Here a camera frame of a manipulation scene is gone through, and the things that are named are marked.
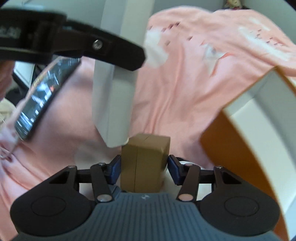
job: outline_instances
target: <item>smartphone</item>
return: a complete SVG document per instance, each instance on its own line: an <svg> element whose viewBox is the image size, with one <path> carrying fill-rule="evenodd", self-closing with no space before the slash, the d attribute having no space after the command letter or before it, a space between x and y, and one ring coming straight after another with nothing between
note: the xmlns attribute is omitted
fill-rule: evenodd
<svg viewBox="0 0 296 241"><path fill-rule="evenodd" d="M15 129L21 140L31 138L51 101L80 62L79 58L62 58L39 81L15 122Z"/></svg>

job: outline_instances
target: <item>cardboard box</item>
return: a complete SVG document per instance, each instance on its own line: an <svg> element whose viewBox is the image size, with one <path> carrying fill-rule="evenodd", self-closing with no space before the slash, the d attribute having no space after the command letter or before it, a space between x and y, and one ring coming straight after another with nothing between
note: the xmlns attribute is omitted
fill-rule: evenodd
<svg viewBox="0 0 296 241"><path fill-rule="evenodd" d="M135 193L159 192L170 151L170 137L138 134L121 151L121 189Z"/></svg>
<svg viewBox="0 0 296 241"><path fill-rule="evenodd" d="M201 136L222 165L273 197L283 240L296 235L296 89L274 68L227 104Z"/></svg>

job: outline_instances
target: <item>pink bedsheet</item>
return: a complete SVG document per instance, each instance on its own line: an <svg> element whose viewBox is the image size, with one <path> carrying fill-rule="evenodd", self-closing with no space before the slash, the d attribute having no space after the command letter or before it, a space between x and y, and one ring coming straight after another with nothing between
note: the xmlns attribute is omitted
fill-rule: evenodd
<svg viewBox="0 0 296 241"><path fill-rule="evenodd" d="M212 164L199 137L219 109L272 66L296 77L296 46L252 10L159 12L149 21L145 47L148 59L139 71L130 135L171 136L171 154L206 168ZM1 69L0 87L11 66ZM93 70L94 60L83 58L32 140L19 143L10 158L0 161L2 241L16 235L9 208L18 196L67 165L89 168L120 152L106 147L91 120ZM1 130L0 145L6 150L15 145L13 125L24 103Z"/></svg>

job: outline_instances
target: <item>screw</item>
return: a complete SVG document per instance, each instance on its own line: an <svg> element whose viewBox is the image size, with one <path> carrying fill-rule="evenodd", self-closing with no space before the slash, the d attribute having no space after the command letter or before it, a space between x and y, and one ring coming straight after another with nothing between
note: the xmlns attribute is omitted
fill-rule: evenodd
<svg viewBox="0 0 296 241"><path fill-rule="evenodd" d="M112 197L108 194L102 194L97 197L99 202L109 202L112 200Z"/></svg>
<svg viewBox="0 0 296 241"><path fill-rule="evenodd" d="M191 194L181 194L178 198L183 202L190 202L193 200L193 196Z"/></svg>
<svg viewBox="0 0 296 241"><path fill-rule="evenodd" d="M93 49L94 50L100 50L101 48L103 47L103 42L101 40L96 40L94 43L93 43Z"/></svg>

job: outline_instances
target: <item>gray gripper base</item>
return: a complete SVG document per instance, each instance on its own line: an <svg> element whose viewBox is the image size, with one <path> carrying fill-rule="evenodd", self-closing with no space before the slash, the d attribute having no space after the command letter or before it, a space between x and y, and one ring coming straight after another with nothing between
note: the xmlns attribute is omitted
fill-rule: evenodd
<svg viewBox="0 0 296 241"><path fill-rule="evenodd" d="M193 203L177 201L166 193L121 193L113 202L98 204L89 219L71 232L54 237L33 237L21 233L14 239L14 241L142 240L279 241L273 232L255 237L236 237L221 232L202 218Z"/></svg>

